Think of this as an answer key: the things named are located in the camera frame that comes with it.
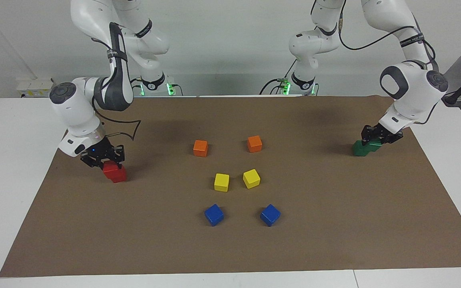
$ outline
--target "blue box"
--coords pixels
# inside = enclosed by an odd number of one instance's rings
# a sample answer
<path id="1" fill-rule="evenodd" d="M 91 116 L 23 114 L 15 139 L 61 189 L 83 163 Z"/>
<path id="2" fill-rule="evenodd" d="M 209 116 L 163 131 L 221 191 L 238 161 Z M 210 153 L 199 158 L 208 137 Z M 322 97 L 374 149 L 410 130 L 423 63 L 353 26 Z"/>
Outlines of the blue box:
<path id="1" fill-rule="evenodd" d="M 267 226 L 272 226 L 275 221 L 277 221 L 280 217 L 280 211 L 275 208 L 273 205 L 268 205 L 266 209 L 263 210 L 261 213 L 261 219 L 264 221 L 264 223 L 267 224 Z"/>
<path id="2" fill-rule="evenodd" d="M 216 204 L 207 209 L 204 215 L 211 226 L 216 226 L 223 220 L 223 211 Z"/>

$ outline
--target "yellow cube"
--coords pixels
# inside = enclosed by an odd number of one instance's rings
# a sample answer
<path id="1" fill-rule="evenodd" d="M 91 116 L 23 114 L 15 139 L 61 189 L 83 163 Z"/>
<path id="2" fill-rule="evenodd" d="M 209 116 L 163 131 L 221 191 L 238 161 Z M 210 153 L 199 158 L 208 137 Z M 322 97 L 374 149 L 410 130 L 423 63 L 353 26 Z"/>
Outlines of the yellow cube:
<path id="1" fill-rule="evenodd" d="M 247 188 L 250 189 L 255 186 L 259 186 L 261 183 L 261 177 L 259 177 L 259 174 L 255 169 L 252 169 L 243 173 L 243 181 L 245 182 L 245 185 L 247 185 Z"/>
<path id="2" fill-rule="evenodd" d="M 230 178 L 227 174 L 217 173 L 216 177 L 214 177 L 214 189 L 220 192 L 227 192 L 229 190 Z"/>

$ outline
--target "robotic arm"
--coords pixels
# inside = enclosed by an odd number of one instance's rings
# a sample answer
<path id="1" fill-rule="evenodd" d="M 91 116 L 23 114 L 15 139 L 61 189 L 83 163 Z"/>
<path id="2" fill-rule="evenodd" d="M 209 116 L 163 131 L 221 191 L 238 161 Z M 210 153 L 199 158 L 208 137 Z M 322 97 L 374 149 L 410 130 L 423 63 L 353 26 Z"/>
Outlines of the robotic arm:
<path id="1" fill-rule="evenodd" d="M 298 60 L 291 80 L 303 95 L 309 95 L 314 85 L 318 68 L 315 55 L 339 46 L 336 32 L 342 29 L 341 11 L 345 4 L 346 0 L 316 0 L 311 11 L 315 30 L 299 33 L 289 42 L 289 50 Z M 365 126 L 362 131 L 363 145 L 375 139 L 382 144 L 393 143 L 402 138 L 402 129 L 428 115 L 446 93 L 448 82 L 438 72 L 434 52 L 430 55 L 424 35 L 404 0 L 362 0 L 362 8 L 371 27 L 399 39 L 406 58 L 382 72 L 381 87 L 395 102 L 376 126 Z"/>
<path id="2" fill-rule="evenodd" d="M 165 82 L 155 55 L 165 54 L 169 42 L 161 32 L 152 31 L 152 21 L 141 13 L 140 2 L 71 0 L 74 24 L 93 41 L 108 48 L 110 76 L 62 83 L 51 90 L 50 99 L 53 109 L 68 126 L 59 148 L 71 157 L 81 154 L 82 161 L 91 167 L 103 168 L 102 161 L 109 159 L 121 168 L 124 161 L 123 146 L 110 144 L 95 115 L 95 102 L 102 109 L 113 111 L 124 111 L 133 102 L 128 54 L 140 65 L 141 80 L 149 84 L 150 90 L 157 90 Z M 129 28 L 113 21 L 114 9 Z"/>

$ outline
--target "block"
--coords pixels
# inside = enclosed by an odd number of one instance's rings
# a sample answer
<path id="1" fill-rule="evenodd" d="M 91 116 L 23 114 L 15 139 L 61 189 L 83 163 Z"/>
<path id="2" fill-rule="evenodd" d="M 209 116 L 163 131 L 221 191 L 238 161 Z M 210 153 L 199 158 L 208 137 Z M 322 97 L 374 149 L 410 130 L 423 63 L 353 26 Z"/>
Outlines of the block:
<path id="1" fill-rule="evenodd" d="M 204 212 L 204 215 L 207 221 L 209 221 L 209 224 L 211 224 L 213 227 L 218 225 L 223 220 L 223 211 L 216 204 L 207 209 Z"/>
<path id="2" fill-rule="evenodd" d="M 357 140 L 353 144 L 353 155 L 366 157 L 370 152 L 376 152 L 382 147 L 382 142 L 379 139 L 368 142 L 365 146 L 362 146 L 362 141 Z"/>
<path id="3" fill-rule="evenodd" d="M 250 189 L 255 186 L 259 186 L 259 184 L 261 183 L 261 177 L 259 177 L 259 174 L 255 169 L 252 169 L 250 171 L 243 173 L 243 182 L 245 182 L 247 188 Z"/>
<path id="4" fill-rule="evenodd" d="M 247 141 L 247 146 L 249 147 L 250 153 L 261 151 L 262 150 L 261 137 L 259 136 L 249 137 L 249 140 Z"/>
<path id="5" fill-rule="evenodd" d="M 214 177 L 214 189 L 220 192 L 227 192 L 229 190 L 230 178 L 227 174 L 217 173 Z"/>
<path id="6" fill-rule="evenodd" d="M 208 147 L 209 145 L 207 144 L 207 141 L 196 140 L 193 146 L 193 155 L 198 157 L 206 157 Z"/>
<path id="7" fill-rule="evenodd" d="M 122 168 L 118 168 L 117 163 L 114 161 L 104 162 L 102 172 L 106 175 L 106 178 L 113 181 L 113 183 L 124 182 L 128 179 L 126 168 L 123 165 Z"/>
<path id="8" fill-rule="evenodd" d="M 270 204 L 261 213 L 261 220 L 271 227 L 279 219 L 280 214 L 280 211 Z"/>

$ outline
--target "brown mat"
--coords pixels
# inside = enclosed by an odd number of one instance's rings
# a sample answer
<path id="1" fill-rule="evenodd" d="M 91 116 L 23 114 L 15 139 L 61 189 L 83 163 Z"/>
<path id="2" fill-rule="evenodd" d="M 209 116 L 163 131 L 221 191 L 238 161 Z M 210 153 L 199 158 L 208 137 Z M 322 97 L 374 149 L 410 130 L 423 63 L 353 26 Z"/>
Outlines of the brown mat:
<path id="1" fill-rule="evenodd" d="M 461 266 L 461 216 L 412 132 L 368 157 L 351 145 L 390 98 L 154 98 L 124 144 L 129 181 L 58 152 L 0 277 Z M 106 123 L 108 133 L 132 125 Z M 264 149 L 247 152 L 248 136 Z M 210 143 L 207 158 L 191 153 Z M 259 187 L 242 173 L 256 168 Z M 230 174 L 228 193 L 212 190 Z M 203 211 L 217 203 L 212 228 Z M 259 218 L 281 212 L 271 228 Z"/>

